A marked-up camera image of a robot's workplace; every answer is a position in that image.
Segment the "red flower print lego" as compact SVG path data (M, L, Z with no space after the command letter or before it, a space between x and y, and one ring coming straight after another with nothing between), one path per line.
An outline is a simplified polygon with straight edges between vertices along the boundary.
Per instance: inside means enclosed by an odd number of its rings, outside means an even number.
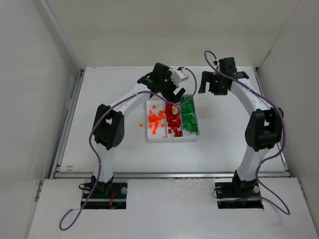
M177 105L172 105L167 103L165 105L165 115L167 121L176 120L179 117L179 107Z

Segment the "red arch lego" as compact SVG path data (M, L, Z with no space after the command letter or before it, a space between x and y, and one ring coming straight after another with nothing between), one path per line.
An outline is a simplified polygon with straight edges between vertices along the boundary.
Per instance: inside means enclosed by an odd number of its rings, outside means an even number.
M181 125L181 120L177 119L177 120L169 120L167 122L168 127L176 127L179 128Z

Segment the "orange dome lego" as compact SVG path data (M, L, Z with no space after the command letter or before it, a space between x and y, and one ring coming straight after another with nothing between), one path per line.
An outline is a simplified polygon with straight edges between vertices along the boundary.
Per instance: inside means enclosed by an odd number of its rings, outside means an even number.
M149 121L149 123L158 123L159 121L161 121L161 117L159 117L157 115L150 115L148 117L148 121Z

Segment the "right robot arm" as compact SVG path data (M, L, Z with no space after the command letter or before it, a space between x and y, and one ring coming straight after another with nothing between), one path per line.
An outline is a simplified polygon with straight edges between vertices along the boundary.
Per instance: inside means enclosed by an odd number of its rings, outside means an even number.
M215 184L218 199L244 198L253 195L262 160L282 137L283 111L276 110L254 88L249 76L239 72L233 57L215 60L213 72L202 72L199 93L209 91L217 96L232 93L249 115L245 129L247 148L231 182Z

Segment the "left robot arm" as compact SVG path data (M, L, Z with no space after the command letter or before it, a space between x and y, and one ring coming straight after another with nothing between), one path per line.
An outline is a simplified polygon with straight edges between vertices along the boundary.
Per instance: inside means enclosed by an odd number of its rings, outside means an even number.
M184 67L172 70L156 63L153 70L137 80L134 87L122 98L110 105L98 106L89 144L98 157L98 168L91 177L92 192L108 195L113 183L112 148L117 147L125 134L125 118L140 104L156 96L168 103L178 103L185 89L175 90L181 82L188 80Z

